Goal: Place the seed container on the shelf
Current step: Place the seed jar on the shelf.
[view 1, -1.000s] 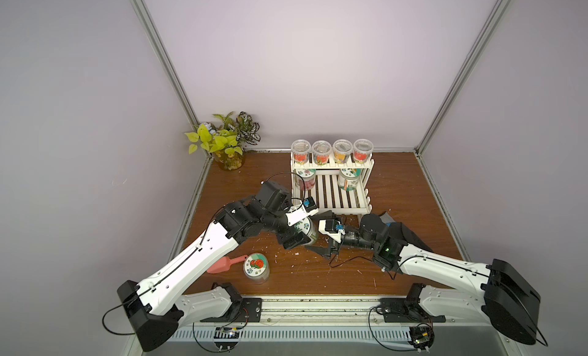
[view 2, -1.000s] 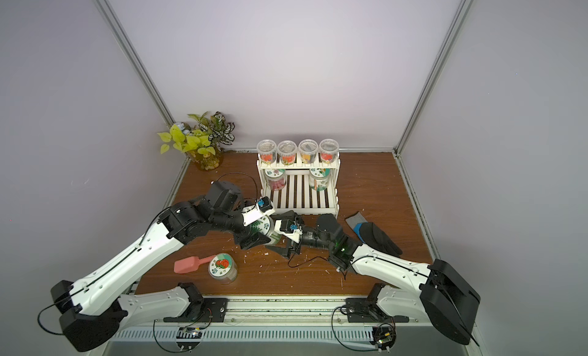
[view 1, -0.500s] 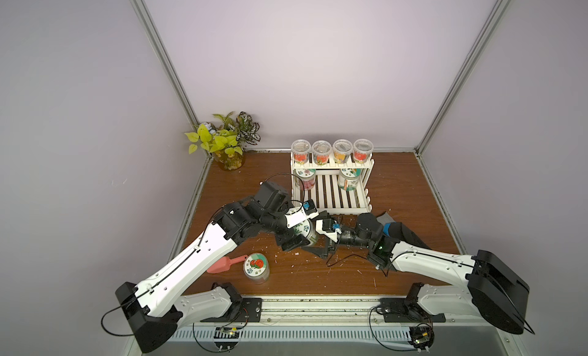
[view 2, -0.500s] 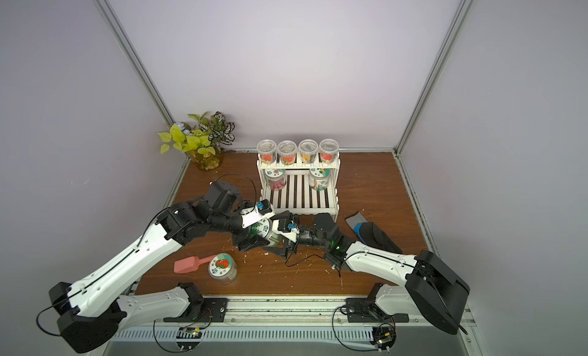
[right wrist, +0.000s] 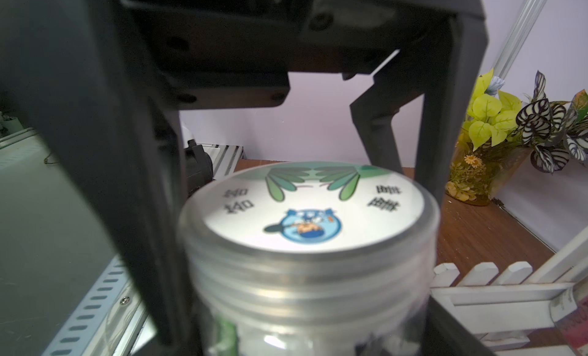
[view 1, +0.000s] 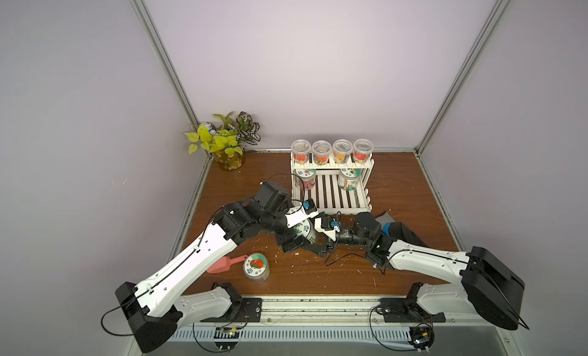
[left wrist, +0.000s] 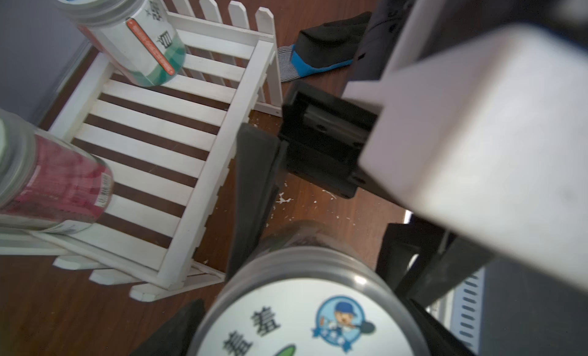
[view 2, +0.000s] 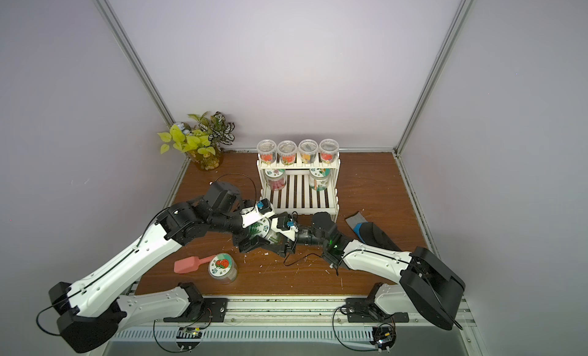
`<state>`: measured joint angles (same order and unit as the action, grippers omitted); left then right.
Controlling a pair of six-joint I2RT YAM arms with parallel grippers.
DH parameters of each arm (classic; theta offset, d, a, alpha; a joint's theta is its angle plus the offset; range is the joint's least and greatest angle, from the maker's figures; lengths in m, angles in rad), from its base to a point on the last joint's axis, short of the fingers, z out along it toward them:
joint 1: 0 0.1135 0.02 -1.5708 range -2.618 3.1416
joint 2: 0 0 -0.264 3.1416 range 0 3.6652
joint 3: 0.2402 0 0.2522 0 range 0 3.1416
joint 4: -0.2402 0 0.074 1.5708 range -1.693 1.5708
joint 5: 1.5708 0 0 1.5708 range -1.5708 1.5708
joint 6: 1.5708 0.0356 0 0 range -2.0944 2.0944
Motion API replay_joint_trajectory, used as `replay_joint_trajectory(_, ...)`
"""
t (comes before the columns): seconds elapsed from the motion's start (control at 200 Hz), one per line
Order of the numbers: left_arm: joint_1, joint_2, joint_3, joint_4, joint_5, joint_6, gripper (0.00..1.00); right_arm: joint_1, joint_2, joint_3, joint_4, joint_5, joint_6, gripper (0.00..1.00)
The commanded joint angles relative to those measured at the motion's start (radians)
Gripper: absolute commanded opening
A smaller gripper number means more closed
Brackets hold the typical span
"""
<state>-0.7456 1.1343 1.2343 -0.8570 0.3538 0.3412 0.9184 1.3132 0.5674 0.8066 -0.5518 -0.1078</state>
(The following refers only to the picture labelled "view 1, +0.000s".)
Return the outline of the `jar with tree lid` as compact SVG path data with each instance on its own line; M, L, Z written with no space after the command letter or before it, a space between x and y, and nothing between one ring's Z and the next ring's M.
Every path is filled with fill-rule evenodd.
M294 228L297 236L306 238L311 244L316 244L318 238L316 236L315 228L310 219L306 219L303 222L298 223Z

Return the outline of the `jar with strawberry lid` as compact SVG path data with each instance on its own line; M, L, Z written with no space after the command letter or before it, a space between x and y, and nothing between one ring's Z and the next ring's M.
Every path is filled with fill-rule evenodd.
M269 267L269 262L262 253L252 253L243 262L245 276L255 283L263 283L269 279Z

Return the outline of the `jar with orange flower lid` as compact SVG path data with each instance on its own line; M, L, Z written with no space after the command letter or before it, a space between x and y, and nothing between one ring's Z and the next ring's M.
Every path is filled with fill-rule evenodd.
M340 169L338 173L338 187L343 191L357 189L361 178L361 169Z

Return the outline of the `clear container red seeds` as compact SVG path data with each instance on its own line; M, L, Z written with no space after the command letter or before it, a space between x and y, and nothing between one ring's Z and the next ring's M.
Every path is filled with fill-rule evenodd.
M309 161L311 144L305 139L295 140L291 145L291 155L295 163L303 165Z

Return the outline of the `clear seed container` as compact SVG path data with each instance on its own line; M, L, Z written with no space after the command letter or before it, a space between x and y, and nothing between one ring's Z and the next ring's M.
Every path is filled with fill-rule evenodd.
M355 163L364 164L369 161L374 150L373 143L365 138L356 140L353 144L353 160Z
M335 163L345 164L353 151L353 144L347 139L338 139L333 143L332 150Z
M312 156L316 165L327 165L332 152L332 145L325 140L318 140L312 144Z

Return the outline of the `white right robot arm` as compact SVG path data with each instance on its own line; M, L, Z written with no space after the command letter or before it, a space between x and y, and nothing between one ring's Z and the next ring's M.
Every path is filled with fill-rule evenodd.
M528 328L521 309L525 282L491 251L436 250L411 229L389 216L361 212L352 226L324 213L312 218L313 228L334 244L364 247L364 257L380 270L403 270L441 279L441 285L422 284L408 296L423 314L476 314L503 329Z

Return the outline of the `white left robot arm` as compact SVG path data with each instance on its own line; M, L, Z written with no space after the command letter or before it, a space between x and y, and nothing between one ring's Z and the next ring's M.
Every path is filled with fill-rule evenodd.
M242 298L230 284L196 296L184 292L243 242L259 233L290 240L293 227L316 214L313 200L294 204L283 187L265 181L254 196L217 210L204 232L162 269L138 284L124 282L115 296L140 351L155 351L185 322L235 316Z

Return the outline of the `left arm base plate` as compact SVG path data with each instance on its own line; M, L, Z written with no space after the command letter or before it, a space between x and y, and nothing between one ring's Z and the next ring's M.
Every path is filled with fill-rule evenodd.
M232 323L232 322L252 322L258 323L261 319L263 308L263 299L261 298L244 298L238 305L231 305L229 310L221 317L208 318L202 322Z

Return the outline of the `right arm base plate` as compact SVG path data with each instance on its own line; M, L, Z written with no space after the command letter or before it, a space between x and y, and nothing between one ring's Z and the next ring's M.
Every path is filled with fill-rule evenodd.
M431 315L419 307L416 302L401 298L382 298L375 311L383 316L387 323L444 323L447 321L442 312Z

